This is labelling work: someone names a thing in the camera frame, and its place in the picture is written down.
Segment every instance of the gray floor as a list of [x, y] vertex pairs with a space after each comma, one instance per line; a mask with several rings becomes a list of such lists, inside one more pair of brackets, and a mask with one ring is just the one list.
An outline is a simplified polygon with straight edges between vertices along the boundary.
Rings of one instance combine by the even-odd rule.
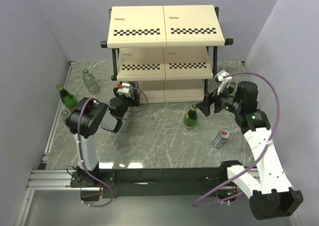
[[191, 207], [198, 196], [122, 197], [103, 208], [80, 202], [79, 192], [36, 192], [26, 226], [290, 226], [288, 218], [256, 220], [248, 199], [230, 207]]
[[[95, 96], [101, 102], [109, 103], [114, 96], [116, 82], [110, 80], [112, 63], [75, 62], [72, 66], [67, 90], [78, 100], [90, 97], [82, 81], [82, 71], [88, 68], [100, 85]], [[240, 61], [221, 61], [218, 69], [229, 73], [243, 71]], [[245, 75], [236, 76], [236, 82], [246, 80]], [[214, 80], [209, 81], [209, 90], [218, 87]], [[248, 143], [234, 120], [234, 115], [222, 111], [205, 117], [198, 113], [198, 125], [187, 130], [183, 117], [193, 103], [150, 104], [146, 113], [139, 119], [125, 121], [117, 134], [99, 129], [95, 134], [96, 153], [102, 168], [174, 168], [174, 167], [218, 167], [225, 160], [239, 160], [244, 165], [253, 162]], [[145, 105], [129, 108], [126, 117], [139, 114]], [[231, 138], [221, 149], [212, 147], [218, 131], [227, 128]], [[64, 125], [62, 118], [57, 122], [49, 160], [46, 169], [66, 169], [76, 166], [77, 152], [75, 141]]]

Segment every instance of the checkerboard pattern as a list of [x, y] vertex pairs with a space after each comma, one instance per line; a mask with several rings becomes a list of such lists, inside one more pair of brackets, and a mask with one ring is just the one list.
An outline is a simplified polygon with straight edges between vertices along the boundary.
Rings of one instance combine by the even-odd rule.
[[170, 69], [207, 68], [206, 63], [169, 63]]
[[160, 64], [123, 64], [122, 70], [159, 70]]
[[170, 28], [171, 34], [214, 34], [215, 28]]
[[114, 30], [114, 36], [130, 36], [130, 35], [155, 35], [155, 34], [160, 34], [160, 29], [138, 29], [138, 30]]

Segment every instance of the silver soda can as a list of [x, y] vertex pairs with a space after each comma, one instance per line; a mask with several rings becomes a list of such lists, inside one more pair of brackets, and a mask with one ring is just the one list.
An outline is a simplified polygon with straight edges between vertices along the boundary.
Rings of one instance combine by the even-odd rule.
[[213, 140], [213, 146], [216, 148], [222, 148], [224, 143], [230, 138], [230, 131], [227, 129], [221, 129], [215, 139]]

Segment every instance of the marble tabletop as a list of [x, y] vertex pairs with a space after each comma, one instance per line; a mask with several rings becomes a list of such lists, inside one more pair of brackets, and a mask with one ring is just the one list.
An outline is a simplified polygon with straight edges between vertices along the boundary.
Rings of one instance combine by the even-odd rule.
[[[113, 74], [111, 61], [74, 62], [66, 89], [78, 100], [96, 97], [109, 103], [114, 96], [117, 82], [111, 81]], [[100, 91], [93, 96], [85, 88], [82, 71], [88, 69], [97, 79]], [[243, 71], [240, 61], [220, 61], [218, 71], [229, 73]], [[234, 81], [245, 81], [240, 75]], [[209, 80], [209, 91], [218, 87]], [[218, 167], [225, 160], [239, 160], [243, 165], [253, 163], [253, 155], [233, 114], [221, 111], [205, 117], [198, 111], [198, 124], [188, 130], [183, 126], [183, 117], [193, 103], [150, 104], [139, 119], [124, 121], [117, 134], [99, 129], [96, 136], [96, 154], [100, 168], [175, 168], [175, 167]], [[145, 105], [129, 108], [126, 117], [139, 114]], [[63, 123], [60, 108], [56, 131], [50, 143], [50, 154], [46, 169], [66, 169], [77, 165], [77, 151], [74, 138]], [[231, 138], [222, 148], [212, 146], [212, 141], [222, 128], [231, 132]]]

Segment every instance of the beige shelf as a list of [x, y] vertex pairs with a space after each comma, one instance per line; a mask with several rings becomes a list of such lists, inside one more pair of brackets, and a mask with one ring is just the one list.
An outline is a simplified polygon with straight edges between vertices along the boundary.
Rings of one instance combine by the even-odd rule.
[[165, 47], [163, 6], [112, 7], [107, 46]]
[[212, 79], [206, 47], [164, 48], [166, 80]]
[[164, 18], [167, 47], [225, 44], [213, 5], [164, 6]]
[[166, 103], [199, 102], [204, 99], [201, 80], [168, 80], [164, 81]]
[[163, 48], [121, 48], [117, 80], [165, 80]]
[[[149, 103], [164, 103], [164, 81], [141, 81], [139, 89], [143, 90]], [[143, 94], [140, 95], [140, 103], [145, 104], [146, 99]]]

